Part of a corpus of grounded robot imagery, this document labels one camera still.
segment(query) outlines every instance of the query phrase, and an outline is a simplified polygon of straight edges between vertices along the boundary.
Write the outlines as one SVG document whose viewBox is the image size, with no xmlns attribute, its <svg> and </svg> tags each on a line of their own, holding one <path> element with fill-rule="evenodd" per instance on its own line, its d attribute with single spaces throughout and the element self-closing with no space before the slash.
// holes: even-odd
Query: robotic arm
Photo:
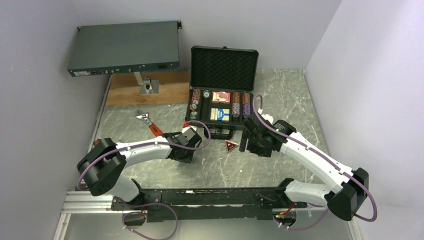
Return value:
<svg viewBox="0 0 424 240">
<path fill-rule="evenodd" d="M 253 100 L 253 109 L 256 109 L 257 97 Z M 102 139 L 78 163 L 80 178 L 77 188 L 82 189 L 81 181 L 84 179 L 93 196 L 110 194 L 118 197 L 114 198 L 114 202 L 122 204 L 112 204 L 111 210 L 114 211 L 139 210 L 144 206 L 160 205 L 169 208 L 174 216 L 182 216 L 182 219 L 256 217 L 258 220 L 266 220 L 272 218 L 273 214 L 280 213 L 280 209 L 290 211 L 294 203 L 297 203 L 296 208 L 305 208 L 306 203 L 327 206 L 334 215 L 345 221 L 352 220 L 354 216 L 368 222 L 377 218 L 377 207 L 368 191 L 369 175 L 364 169 L 353 170 L 341 164 L 315 148 L 289 123 L 277 120 L 273 124 L 271 116 L 260 115 L 256 111 L 243 121 L 245 128 L 239 145 L 240 152 L 248 150 L 260 157 L 270 157 L 272 151 L 281 152 L 299 161 L 322 179 L 324 184 L 304 183 L 286 178 L 277 187 L 159 191 L 142 189 L 134 179 L 121 176 L 124 168 L 154 159 L 191 163 L 194 151 L 208 145 L 210 132 L 207 126 L 199 121 L 189 122 L 196 122 L 205 128 L 208 142 L 203 146 L 199 147 L 202 138 L 196 133 L 196 127 L 188 124 L 184 125 L 181 132 L 160 132 L 161 135 L 156 134 L 156 138 L 146 141 L 114 143 L 110 138 Z M 367 197 L 370 198 L 374 210 L 372 218 L 356 214 Z M 150 222 L 173 218 L 164 214 L 160 208 L 147 207 L 147 210 L 152 214 L 149 214 Z M 289 221 L 289 224 L 293 224 L 296 217 Z"/>
<path fill-rule="evenodd" d="M 195 146 L 202 141 L 196 129 L 190 125 L 181 132 L 164 133 L 150 140 L 132 143 L 114 143 L 110 138 L 102 139 L 78 163 L 80 178 L 84 179 L 93 196 L 110 194 L 131 202 L 143 195 L 142 189 L 134 179 L 121 176 L 121 172 L 132 165 L 155 159 L 191 163 L 194 154 L 192 149 L 200 149 Z"/>
<path fill-rule="evenodd" d="M 367 194 L 348 176 L 358 180 L 368 188 L 368 173 L 359 168 L 352 168 L 334 160 L 307 141 L 300 132 L 284 120 L 272 125 L 269 115 L 252 114 L 243 124 L 240 151 L 247 150 L 262 157 L 270 157 L 272 151 L 286 154 L 311 170 L 325 184 L 304 183 L 286 178 L 276 188 L 277 194 L 290 202 L 304 202 L 318 206 L 327 206 L 329 210 L 345 221 L 352 220 Z M 334 168 L 327 160 L 339 167 Z"/>
</svg>

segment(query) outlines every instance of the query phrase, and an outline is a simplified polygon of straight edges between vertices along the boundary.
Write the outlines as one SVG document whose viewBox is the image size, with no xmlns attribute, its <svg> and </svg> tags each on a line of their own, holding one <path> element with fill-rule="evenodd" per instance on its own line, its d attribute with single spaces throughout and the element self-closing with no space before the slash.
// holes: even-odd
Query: case lid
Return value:
<svg viewBox="0 0 424 240">
<path fill-rule="evenodd" d="M 190 86 L 251 92 L 258 56 L 256 50 L 194 46 L 191 48 Z"/>
</svg>

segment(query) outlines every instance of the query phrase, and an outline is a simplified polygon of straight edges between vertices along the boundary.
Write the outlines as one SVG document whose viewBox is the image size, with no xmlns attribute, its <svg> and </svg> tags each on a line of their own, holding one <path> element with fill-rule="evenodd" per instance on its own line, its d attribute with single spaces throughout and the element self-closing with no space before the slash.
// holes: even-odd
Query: poker chip case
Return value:
<svg viewBox="0 0 424 240">
<path fill-rule="evenodd" d="M 256 50 L 227 47 L 193 46 L 191 48 L 191 78 L 185 120 L 197 111 L 196 120 L 208 126 L 213 139 L 231 139 L 235 129 L 243 129 L 245 114 L 252 113 L 252 100 L 259 53 Z M 203 97 L 209 91 L 208 98 Z M 213 92 L 221 92 L 226 102 L 213 102 Z M 196 109 L 191 107 L 193 101 Z"/>
</svg>

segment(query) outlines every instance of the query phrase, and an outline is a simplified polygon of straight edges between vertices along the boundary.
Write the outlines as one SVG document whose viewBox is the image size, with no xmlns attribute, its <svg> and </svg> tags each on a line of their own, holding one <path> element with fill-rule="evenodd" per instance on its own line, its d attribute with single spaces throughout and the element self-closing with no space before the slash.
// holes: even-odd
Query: marble floor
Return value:
<svg viewBox="0 0 424 240">
<path fill-rule="evenodd" d="M 272 115 L 275 121 L 289 122 L 327 152 L 302 70 L 258 69 L 253 93 L 263 95 L 264 113 Z M 148 126 L 134 117 L 137 109 L 149 112 L 151 120 L 163 132 L 180 131 L 186 107 L 186 104 L 107 107 L 100 137 L 123 143 L 154 138 Z M 235 131 L 231 141 L 239 143 L 241 135 L 242 131 Z M 227 153 L 224 140 L 217 139 L 196 151 L 191 164 L 157 159 L 131 166 L 123 175 L 134 178 L 143 188 L 272 187 L 285 178 L 322 183 L 289 156 L 274 152 L 269 158 L 258 157 L 238 149 Z"/>
</svg>

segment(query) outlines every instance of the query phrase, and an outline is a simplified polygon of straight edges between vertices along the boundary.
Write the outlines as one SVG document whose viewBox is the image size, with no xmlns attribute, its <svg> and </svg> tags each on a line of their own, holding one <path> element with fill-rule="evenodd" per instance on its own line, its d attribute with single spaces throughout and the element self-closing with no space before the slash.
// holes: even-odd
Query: cable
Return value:
<svg viewBox="0 0 424 240">
<path fill-rule="evenodd" d="M 125 206 L 130 207 L 130 208 L 144 208 L 144 207 L 148 207 L 148 206 L 163 206 L 163 207 L 169 209 L 172 212 L 172 214 L 175 216 L 175 228 L 174 228 L 173 232 L 169 236 L 167 236 L 165 238 L 156 239 L 156 238 L 148 237 L 148 236 L 140 233 L 139 231 L 136 231 L 133 228 L 125 225 L 125 218 L 128 215 L 140 214 L 140 215 L 145 216 L 146 215 L 145 213 L 139 212 L 139 211 L 132 211 L 132 212 L 126 213 L 126 214 L 124 214 L 122 216 L 122 225 L 123 225 L 123 227 L 125 229 L 130 230 L 132 233 L 135 233 L 135 234 L 139 235 L 140 237 L 143 237 L 143 238 L 148 239 L 148 240 L 168 240 L 168 239 L 172 238 L 175 235 L 175 233 L 177 232 L 177 229 L 178 229 L 178 217 L 177 217 L 177 213 L 175 212 L 174 209 L 172 209 L 172 207 L 170 207 L 170 206 L 168 206 L 166 204 L 160 203 L 160 202 L 147 203 L 147 204 L 143 204 L 143 205 L 130 205 L 130 204 L 126 203 L 122 199 L 120 199 L 120 201 L 122 202 L 122 204 L 124 204 Z"/>
<path fill-rule="evenodd" d="M 303 147 L 307 148 L 308 145 L 305 144 L 304 142 L 301 142 L 287 134 L 284 134 L 282 132 L 276 131 L 274 128 L 270 127 L 266 122 L 264 122 L 264 120 L 262 120 L 261 116 L 259 115 L 258 111 L 256 110 L 256 99 L 260 98 L 260 110 L 262 110 L 262 95 L 257 94 L 256 96 L 254 96 L 253 98 L 253 102 L 252 102 L 252 106 L 253 106 L 253 112 L 256 115 L 257 119 L 259 119 L 260 123 L 262 123 L 267 129 L 269 129 L 271 132 L 276 133 L 280 136 L 283 136 L 289 140 L 292 140 L 300 145 L 302 145 Z M 333 166 L 337 171 L 340 171 L 340 167 L 337 166 L 334 162 L 332 162 L 328 157 L 326 157 L 324 154 L 322 154 L 321 152 L 319 152 L 318 150 L 316 150 L 313 147 L 310 147 L 309 150 L 311 150 L 312 152 L 314 152 L 315 154 L 317 154 L 318 156 L 320 156 L 321 158 L 323 158 L 325 161 L 327 161 L 331 166 Z M 364 221 L 367 222 L 374 222 L 377 219 L 377 204 L 376 201 L 374 200 L 374 197 L 371 195 L 370 191 L 368 191 L 368 189 L 362 184 L 360 183 L 358 180 L 356 180 L 353 176 L 347 174 L 346 172 L 343 173 L 343 175 L 345 175 L 346 177 L 348 177 L 350 180 L 352 180 L 355 184 L 357 184 L 365 193 L 366 195 L 369 197 L 369 200 L 371 201 L 372 204 L 372 217 L 371 218 L 365 218 L 363 216 L 360 216 L 358 214 L 355 213 L 355 216 L 359 219 L 362 219 Z"/>
<path fill-rule="evenodd" d="M 323 219 L 324 219 L 324 217 L 327 215 L 329 213 L 329 209 L 327 208 L 325 211 L 324 211 L 324 213 L 319 217 L 319 219 L 316 221 L 316 222 L 314 222 L 314 223 L 312 223 L 311 225 L 309 225 L 309 226 L 305 226 L 305 227 L 288 227 L 288 226 L 284 226 L 284 225 L 282 225 L 280 222 L 278 222 L 275 218 L 274 218 L 274 222 L 278 225 L 278 227 L 281 227 L 281 226 L 283 226 L 283 227 L 285 227 L 285 229 L 287 229 L 287 230 L 293 230 L 293 231 L 303 231 L 303 230 L 308 230 L 308 229 L 311 229 L 311 228 L 313 228 L 313 227 L 315 227 L 317 224 L 319 224 Z"/>
<path fill-rule="evenodd" d="M 268 201 L 277 202 L 277 199 L 271 199 L 269 197 L 264 196 L 263 194 L 260 194 L 259 192 L 256 192 L 256 194 L 259 195 L 261 198 L 266 199 Z"/>
<path fill-rule="evenodd" d="M 78 190 L 87 190 L 88 188 L 82 188 L 81 187 L 81 181 L 84 179 L 84 177 L 86 176 L 87 172 L 94 165 L 96 165 L 98 162 L 102 161 L 105 157 L 107 157 L 109 155 L 112 155 L 114 153 L 120 152 L 120 151 L 128 150 L 128 148 L 133 149 L 133 148 L 140 148 L 140 147 L 149 146 L 149 145 L 169 145 L 169 146 L 174 146 L 174 147 L 181 148 L 181 149 L 186 149 L 186 150 L 200 150 L 200 149 L 204 149 L 209 144 L 209 142 L 211 141 L 211 132 L 209 131 L 209 128 L 203 122 L 197 121 L 197 120 L 190 120 L 190 121 L 188 121 L 188 123 L 197 123 L 197 124 L 202 125 L 204 127 L 204 129 L 206 129 L 206 132 L 207 132 L 207 142 L 204 145 L 202 145 L 200 147 L 188 147 L 188 146 L 183 146 L 183 145 L 179 145 L 179 144 L 176 144 L 176 143 L 173 143 L 173 142 L 167 142 L 167 141 L 157 141 L 157 142 L 150 141 L 150 142 L 142 142 L 142 143 L 139 143 L 139 144 L 134 144 L 134 145 L 131 145 L 131 146 L 125 146 L 125 147 L 121 147 L 121 148 L 118 148 L 118 149 L 114 149 L 112 151 L 106 152 L 105 154 L 99 156 L 98 158 L 96 158 L 92 163 L 90 163 L 84 169 L 84 171 L 81 173 L 81 175 L 79 175 L 78 182 L 76 183 L 76 188 Z"/>
<path fill-rule="evenodd" d="M 291 205 L 290 205 L 290 207 L 287 209 L 287 211 L 282 211 L 282 212 L 280 212 L 279 214 L 281 214 L 281 215 L 286 215 L 286 214 L 288 214 L 289 212 L 290 212 L 290 210 L 292 210 L 292 208 L 295 206 L 295 203 L 294 202 L 292 202 L 291 203 Z"/>
</svg>

